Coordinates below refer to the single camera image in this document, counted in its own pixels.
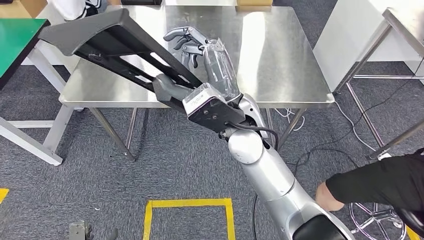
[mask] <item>person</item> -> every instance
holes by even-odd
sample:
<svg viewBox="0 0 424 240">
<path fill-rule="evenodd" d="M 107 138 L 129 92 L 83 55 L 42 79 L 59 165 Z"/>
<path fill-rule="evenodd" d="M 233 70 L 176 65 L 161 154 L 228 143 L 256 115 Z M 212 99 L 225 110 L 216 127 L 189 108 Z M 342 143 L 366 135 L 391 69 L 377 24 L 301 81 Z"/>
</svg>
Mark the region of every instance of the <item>person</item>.
<svg viewBox="0 0 424 240">
<path fill-rule="evenodd" d="M 424 148 L 337 173 L 318 186 L 315 200 L 327 211 L 349 203 L 424 211 Z"/>
<path fill-rule="evenodd" d="M 53 6 L 66 21 L 103 13 L 108 0 L 53 0 Z"/>
</svg>

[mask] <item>chair leg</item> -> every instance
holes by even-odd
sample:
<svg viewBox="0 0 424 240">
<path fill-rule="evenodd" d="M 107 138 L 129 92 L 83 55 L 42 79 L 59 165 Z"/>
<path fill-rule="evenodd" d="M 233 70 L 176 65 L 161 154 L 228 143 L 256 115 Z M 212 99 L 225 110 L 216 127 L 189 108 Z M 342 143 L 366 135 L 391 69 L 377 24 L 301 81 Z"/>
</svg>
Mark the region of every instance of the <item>chair leg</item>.
<svg viewBox="0 0 424 240">
<path fill-rule="evenodd" d="M 355 213 L 354 213 L 354 207 L 358 207 L 359 209 L 361 209 L 362 211 L 366 212 L 368 215 L 370 215 L 370 217 L 362 222 L 359 223 L 355 217 Z M 353 234 L 359 233 L 361 232 L 365 237 L 367 237 L 370 240 L 381 240 L 381 239 L 377 239 L 374 238 L 371 234 L 369 234 L 366 231 L 366 227 L 368 227 L 370 224 L 375 223 L 378 226 L 378 229 L 380 230 L 382 236 L 384 237 L 384 240 L 403 240 L 407 234 L 407 230 L 406 230 L 406 226 L 405 224 L 402 222 L 402 220 L 394 213 L 394 211 L 392 209 L 387 209 L 387 210 L 380 210 L 378 211 L 378 205 L 377 204 L 373 204 L 372 206 L 372 210 L 366 208 L 364 205 L 360 204 L 360 203 L 351 203 L 349 204 L 349 213 L 350 213 L 350 218 L 352 219 L 353 223 L 355 224 L 356 228 L 353 229 L 351 232 Z M 399 237 L 397 238 L 390 238 L 389 235 L 387 234 L 385 228 L 383 227 L 382 222 L 383 221 L 389 221 L 393 224 L 399 224 L 401 227 L 401 233 L 399 235 Z"/>
</svg>

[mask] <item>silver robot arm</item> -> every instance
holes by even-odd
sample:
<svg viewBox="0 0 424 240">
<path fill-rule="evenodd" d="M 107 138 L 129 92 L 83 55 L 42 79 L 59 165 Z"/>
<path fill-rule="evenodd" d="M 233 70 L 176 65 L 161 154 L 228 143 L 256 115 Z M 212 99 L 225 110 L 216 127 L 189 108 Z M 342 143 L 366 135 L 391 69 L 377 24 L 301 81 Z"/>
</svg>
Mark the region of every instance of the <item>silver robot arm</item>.
<svg viewBox="0 0 424 240">
<path fill-rule="evenodd" d="M 182 48 L 181 62 L 184 66 L 190 69 L 191 61 L 196 68 L 196 57 L 203 56 L 208 76 L 207 83 L 183 100 L 186 110 L 193 107 L 189 103 L 195 102 L 195 107 L 202 106 L 204 103 L 201 97 L 204 98 L 205 95 L 216 96 L 227 104 L 241 95 L 233 65 L 221 40 L 207 39 L 194 27 L 172 30 L 164 39 L 170 41 L 177 36 L 181 39 L 175 48 Z M 253 120 L 243 124 L 265 127 L 259 107 L 251 96 L 242 95 L 237 107 Z M 231 155 L 242 165 L 244 173 L 278 228 L 281 239 L 355 239 L 338 218 L 321 208 L 306 193 L 279 153 L 264 142 L 269 138 L 266 131 L 260 131 L 259 135 L 254 130 L 229 127 L 221 135 L 228 140 Z"/>
<path fill-rule="evenodd" d="M 278 152 L 267 148 L 255 131 L 237 129 L 229 136 L 228 148 L 242 165 L 281 239 L 355 239 L 337 217 L 306 193 Z"/>
</svg>

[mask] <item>yellow floor marking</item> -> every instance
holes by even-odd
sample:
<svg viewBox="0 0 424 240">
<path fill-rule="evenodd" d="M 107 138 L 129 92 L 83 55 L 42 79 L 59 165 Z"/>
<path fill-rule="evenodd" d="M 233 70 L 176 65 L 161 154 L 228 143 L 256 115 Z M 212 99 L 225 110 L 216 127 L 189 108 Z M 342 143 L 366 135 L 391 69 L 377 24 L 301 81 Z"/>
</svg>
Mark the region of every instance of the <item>yellow floor marking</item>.
<svg viewBox="0 0 424 240">
<path fill-rule="evenodd" d="M 410 229 L 408 226 L 406 226 L 406 232 L 408 233 L 408 237 L 410 240 L 420 240 L 420 236 L 416 234 L 412 229 Z"/>
<path fill-rule="evenodd" d="M 142 240 L 149 240 L 152 228 L 153 208 L 178 208 L 178 207 L 204 207 L 223 206 L 225 207 L 226 225 L 228 240 L 236 240 L 234 229 L 234 214 L 231 198 L 215 199 L 177 199 L 177 200 L 149 200 L 146 205 L 144 216 L 144 231 Z"/>
<path fill-rule="evenodd" d="M 5 199 L 6 195 L 8 194 L 9 189 L 7 188 L 0 188 L 0 204 L 3 202 L 3 199 Z"/>
<path fill-rule="evenodd" d="M 226 231 L 228 240 L 236 240 L 236 231 L 234 228 L 233 203 L 231 198 L 225 199 Z"/>
<path fill-rule="evenodd" d="M 144 216 L 143 240 L 149 240 L 151 227 L 152 227 L 152 201 L 148 201 L 146 205 L 145 216 Z"/>
</svg>

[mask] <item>cardboard box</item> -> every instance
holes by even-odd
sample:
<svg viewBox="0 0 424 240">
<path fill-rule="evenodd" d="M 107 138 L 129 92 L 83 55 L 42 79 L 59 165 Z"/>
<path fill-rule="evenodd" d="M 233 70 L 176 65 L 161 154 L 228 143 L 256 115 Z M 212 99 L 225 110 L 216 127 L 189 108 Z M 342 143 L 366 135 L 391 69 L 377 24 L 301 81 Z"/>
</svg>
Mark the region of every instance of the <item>cardboard box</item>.
<svg viewBox="0 0 424 240">
<path fill-rule="evenodd" d="M 0 18 L 35 18 L 47 5 L 47 0 L 14 0 L 0 5 Z"/>
<path fill-rule="evenodd" d="M 271 6 L 273 0 L 237 0 L 238 6 Z"/>
</svg>

